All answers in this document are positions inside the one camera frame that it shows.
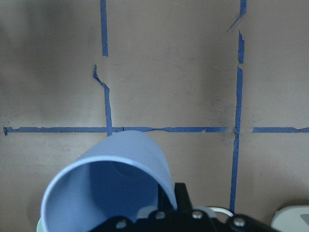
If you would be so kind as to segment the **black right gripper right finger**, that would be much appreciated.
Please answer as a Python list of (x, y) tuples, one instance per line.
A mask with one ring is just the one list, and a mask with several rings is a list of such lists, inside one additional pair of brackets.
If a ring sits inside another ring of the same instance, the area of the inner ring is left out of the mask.
[(190, 213), (193, 210), (192, 203), (185, 183), (175, 183), (174, 193), (179, 213)]

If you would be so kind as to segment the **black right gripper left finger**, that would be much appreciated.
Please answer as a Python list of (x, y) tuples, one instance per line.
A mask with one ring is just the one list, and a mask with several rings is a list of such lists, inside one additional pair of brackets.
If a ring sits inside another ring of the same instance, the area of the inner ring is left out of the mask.
[(167, 194), (165, 193), (164, 189), (158, 184), (157, 187), (157, 205), (155, 210), (151, 212), (151, 214), (157, 212), (164, 212), (166, 214), (172, 214), (174, 212), (173, 205), (171, 204)]

